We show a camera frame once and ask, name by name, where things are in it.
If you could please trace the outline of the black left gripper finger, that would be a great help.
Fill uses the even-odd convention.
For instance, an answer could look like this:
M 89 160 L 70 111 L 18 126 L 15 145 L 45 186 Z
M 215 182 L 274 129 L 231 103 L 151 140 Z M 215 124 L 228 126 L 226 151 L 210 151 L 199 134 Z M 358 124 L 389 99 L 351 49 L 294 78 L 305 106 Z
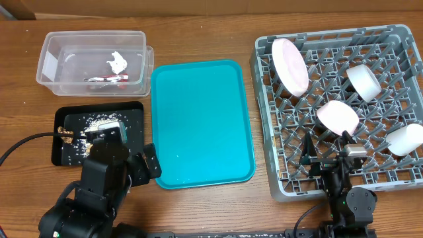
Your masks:
M 148 184 L 150 181 L 149 169 L 141 153 L 131 156 L 128 160 L 128 174 L 131 178 L 131 187 Z
M 149 178 L 157 179 L 162 175 L 162 169 L 156 154 L 155 145 L 147 144 L 143 147 L 143 158 L 147 167 Z

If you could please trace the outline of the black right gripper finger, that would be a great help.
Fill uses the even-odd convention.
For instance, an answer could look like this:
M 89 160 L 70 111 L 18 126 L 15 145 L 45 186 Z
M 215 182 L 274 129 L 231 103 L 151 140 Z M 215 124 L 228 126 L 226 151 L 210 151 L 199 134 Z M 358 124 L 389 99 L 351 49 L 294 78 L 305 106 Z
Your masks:
M 356 141 L 352 138 L 352 136 L 348 133 L 348 131 L 344 130 L 342 132 L 342 144 L 343 145 L 351 145 L 355 144 Z
M 300 165 L 311 165 L 317 161 L 317 152 L 311 134 L 307 132 L 303 137 L 303 150 L 299 159 Z

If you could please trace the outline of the beige bowl with crumbs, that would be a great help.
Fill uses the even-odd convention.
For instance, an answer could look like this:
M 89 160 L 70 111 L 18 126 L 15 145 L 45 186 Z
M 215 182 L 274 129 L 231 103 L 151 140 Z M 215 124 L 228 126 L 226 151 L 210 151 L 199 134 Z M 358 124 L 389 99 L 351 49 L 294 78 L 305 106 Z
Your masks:
M 344 131 L 352 136 L 359 124 L 356 112 L 339 100 L 330 100 L 318 109 L 317 118 L 324 127 L 339 136 Z

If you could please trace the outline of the brown food scrap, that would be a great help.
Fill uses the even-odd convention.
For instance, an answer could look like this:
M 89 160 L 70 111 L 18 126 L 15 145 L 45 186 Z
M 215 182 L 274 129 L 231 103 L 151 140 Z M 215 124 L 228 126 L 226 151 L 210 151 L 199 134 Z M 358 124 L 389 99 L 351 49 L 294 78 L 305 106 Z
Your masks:
M 58 127 L 58 133 L 61 134 L 60 138 L 63 143 L 72 144 L 74 133 L 72 131 L 66 130 L 64 127 Z

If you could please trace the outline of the grey bowl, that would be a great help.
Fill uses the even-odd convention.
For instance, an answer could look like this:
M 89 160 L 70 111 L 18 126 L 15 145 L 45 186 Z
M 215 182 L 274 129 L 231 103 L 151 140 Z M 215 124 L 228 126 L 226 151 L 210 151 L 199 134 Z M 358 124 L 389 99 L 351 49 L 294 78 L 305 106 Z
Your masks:
M 370 102 L 381 92 L 381 85 L 368 66 L 361 64 L 351 67 L 346 70 L 346 74 L 364 101 Z

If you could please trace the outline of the white paper cup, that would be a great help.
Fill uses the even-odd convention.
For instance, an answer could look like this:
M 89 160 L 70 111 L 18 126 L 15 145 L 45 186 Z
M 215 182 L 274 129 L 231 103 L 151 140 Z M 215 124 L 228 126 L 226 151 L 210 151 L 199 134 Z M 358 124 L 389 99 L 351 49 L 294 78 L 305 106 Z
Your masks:
M 389 143 L 388 149 L 398 156 L 408 155 L 417 147 L 422 145 L 422 126 L 420 124 L 409 124 L 391 132 L 386 137 Z

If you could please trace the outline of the red snack wrapper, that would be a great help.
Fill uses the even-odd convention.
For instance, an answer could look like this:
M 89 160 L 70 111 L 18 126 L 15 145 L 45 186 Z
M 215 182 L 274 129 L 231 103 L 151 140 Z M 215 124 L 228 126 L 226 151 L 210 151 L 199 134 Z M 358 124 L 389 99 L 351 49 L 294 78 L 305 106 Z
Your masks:
M 128 74 L 119 74 L 119 75 L 106 75 L 102 77 L 91 77 L 84 79 L 85 82 L 109 82 L 109 83 L 118 83 L 118 82 L 127 82 L 129 79 Z

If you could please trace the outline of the white round plate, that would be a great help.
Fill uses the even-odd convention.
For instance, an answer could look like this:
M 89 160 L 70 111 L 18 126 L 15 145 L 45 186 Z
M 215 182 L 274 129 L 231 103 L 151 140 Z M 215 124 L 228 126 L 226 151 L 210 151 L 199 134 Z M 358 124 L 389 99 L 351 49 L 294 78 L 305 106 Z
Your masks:
M 303 95 L 309 86 L 307 66 L 300 51 L 288 39 L 275 39 L 272 44 L 274 68 L 284 87 L 296 97 Z

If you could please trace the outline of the white napkin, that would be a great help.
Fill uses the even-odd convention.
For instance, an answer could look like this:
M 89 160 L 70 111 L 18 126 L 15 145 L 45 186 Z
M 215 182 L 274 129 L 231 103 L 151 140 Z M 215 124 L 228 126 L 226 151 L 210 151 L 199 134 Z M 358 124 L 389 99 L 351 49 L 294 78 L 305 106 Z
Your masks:
M 117 51 L 113 52 L 112 56 L 114 59 L 112 61 L 107 61 L 107 63 L 110 65 L 112 72 L 118 75 L 126 70 L 128 63 Z

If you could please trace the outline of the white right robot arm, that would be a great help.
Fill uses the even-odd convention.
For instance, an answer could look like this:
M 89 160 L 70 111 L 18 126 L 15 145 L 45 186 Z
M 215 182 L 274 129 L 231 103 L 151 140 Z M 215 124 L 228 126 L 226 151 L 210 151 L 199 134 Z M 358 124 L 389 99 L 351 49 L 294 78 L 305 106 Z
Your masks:
M 304 138 L 300 163 L 310 166 L 309 177 L 321 179 L 319 188 L 327 196 L 331 214 L 331 220 L 322 222 L 313 237 L 376 238 L 375 230 L 367 226 L 373 223 L 377 195 L 354 187 L 350 180 L 350 174 L 361 169 L 367 160 L 367 151 L 347 131 L 342 132 L 341 140 L 344 147 L 334 157 L 319 158 L 311 136 Z

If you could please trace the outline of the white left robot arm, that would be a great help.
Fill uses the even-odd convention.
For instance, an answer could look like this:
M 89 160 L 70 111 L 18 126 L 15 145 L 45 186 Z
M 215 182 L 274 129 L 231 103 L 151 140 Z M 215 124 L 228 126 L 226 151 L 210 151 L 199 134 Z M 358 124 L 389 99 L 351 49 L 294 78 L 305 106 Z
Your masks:
M 70 183 L 56 204 L 41 218 L 41 237 L 166 237 L 147 233 L 125 223 L 114 225 L 118 209 L 130 188 L 161 176 L 155 146 L 150 143 L 136 155 L 125 146 L 122 132 L 88 132 L 91 143 L 81 178 Z

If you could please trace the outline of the grey dishwasher rack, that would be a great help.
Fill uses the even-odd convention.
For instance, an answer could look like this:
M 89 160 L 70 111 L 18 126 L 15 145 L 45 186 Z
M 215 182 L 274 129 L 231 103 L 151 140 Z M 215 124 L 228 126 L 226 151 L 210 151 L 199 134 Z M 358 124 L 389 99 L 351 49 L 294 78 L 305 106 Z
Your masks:
M 351 106 L 360 120 L 352 137 L 366 148 L 368 158 L 351 174 L 354 186 L 373 191 L 420 188 L 422 149 L 400 157 L 386 142 L 391 132 L 422 123 L 422 59 L 410 29 L 394 24 L 289 34 L 309 76 L 309 87 L 300 97 L 289 94 L 276 73 L 274 40 L 273 35 L 257 38 L 250 58 L 273 199 L 294 202 L 323 196 L 320 178 L 309 177 L 309 166 L 300 165 L 299 159 L 307 132 L 319 156 L 334 157 L 342 150 L 341 137 L 315 123 L 317 110 L 330 100 Z M 381 85 L 370 102 L 359 96 L 346 74 L 361 64 Z

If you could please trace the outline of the pile of rice crumbs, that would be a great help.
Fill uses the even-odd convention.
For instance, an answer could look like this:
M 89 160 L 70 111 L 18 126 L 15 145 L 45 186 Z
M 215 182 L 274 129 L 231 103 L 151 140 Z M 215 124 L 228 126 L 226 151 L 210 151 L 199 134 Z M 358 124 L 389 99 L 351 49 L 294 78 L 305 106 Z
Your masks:
M 86 136 L 89 132 L 104 130 L 114 126 L 121 127 L 125 131 L 126 127 L 119 118 L 120 114 L 112 112 L 69 114 L 65 117 L 64 128 L 78 136 Z M 88 156 L 93 143 L 87 139 L 78 139 L 70 146 L 63 147 L 63 157 L 70 164 L 82 163 Z

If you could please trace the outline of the black rectangular tray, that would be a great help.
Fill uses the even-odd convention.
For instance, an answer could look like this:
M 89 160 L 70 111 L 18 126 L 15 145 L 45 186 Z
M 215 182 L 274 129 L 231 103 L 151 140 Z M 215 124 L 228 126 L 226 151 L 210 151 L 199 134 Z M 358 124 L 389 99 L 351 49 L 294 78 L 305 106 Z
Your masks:
M 55 114 L 54 130 L 57 130 L 59 126 L 64 127 L 65 117 L 69 114 L 84 114 L 84 113 L 99 113 L 105 112 L 111 114 L 116 112 L 119 115 L 120 120 L 126 127 L 127 142 L 126 147 L 128 148 L 131 155 L 136 155 L 143 150 L 144 146 L 144 116 L 143 116 L 143 105 L 141 102 L 117 102 L 108 104 L 92 104 L 84 106 L 68 106 L 60 108 Z M 54 138 L 52 144 L 52 155 L 51 162 L 56 166 L 76 166 L 79 164 L 70 164 L 69 161 L 65 161 L 63 157 L 63 147 L 70 146 L 71 144 L 63 143 L 61 138 Z

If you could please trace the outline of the teal plastic tray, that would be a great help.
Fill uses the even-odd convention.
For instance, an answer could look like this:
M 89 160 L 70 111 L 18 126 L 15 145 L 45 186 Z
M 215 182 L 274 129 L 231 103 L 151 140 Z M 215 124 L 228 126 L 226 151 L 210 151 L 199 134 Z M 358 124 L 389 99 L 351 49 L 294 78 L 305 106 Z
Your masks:
M 151 77 L 152 136 L 167 190 L 246 182 L 255 169 L 241 66 L 163 65 Z

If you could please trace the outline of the clear plastic bin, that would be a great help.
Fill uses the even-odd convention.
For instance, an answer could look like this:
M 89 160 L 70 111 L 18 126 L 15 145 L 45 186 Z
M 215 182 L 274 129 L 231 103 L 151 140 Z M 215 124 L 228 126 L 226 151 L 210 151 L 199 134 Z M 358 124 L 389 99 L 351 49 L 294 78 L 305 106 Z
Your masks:
M 85 82 L 84 79 L 115 75 L 107 61 L 119 52 L 128 66 L 127 82 Z M 56 31 L 46 35 L 36 81 L 57 96 L 145 97 L 150 92 L 154 51 L 138 30 Z

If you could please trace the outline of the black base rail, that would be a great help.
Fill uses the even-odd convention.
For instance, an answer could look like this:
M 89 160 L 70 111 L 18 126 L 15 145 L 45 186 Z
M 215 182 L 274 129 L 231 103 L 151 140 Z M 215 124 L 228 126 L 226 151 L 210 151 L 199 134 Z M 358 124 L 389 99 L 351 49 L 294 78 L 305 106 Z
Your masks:
M 298 229 L 296 237 L 298 238 L 316 238 L 324 237 L 319 233 L 318 229 Z M 293 229 L 286 229 L 281 232 L 233 232 L 228 231 L 224 233 L 173 233 L 173 232 L 155 232 L 148 233 L 147 238 L 294 238 Z M 332 237 L 365 237 L 365 235 L 337 235 Z M 367 237 L 376 238 L 374 229 L 369 230 Z

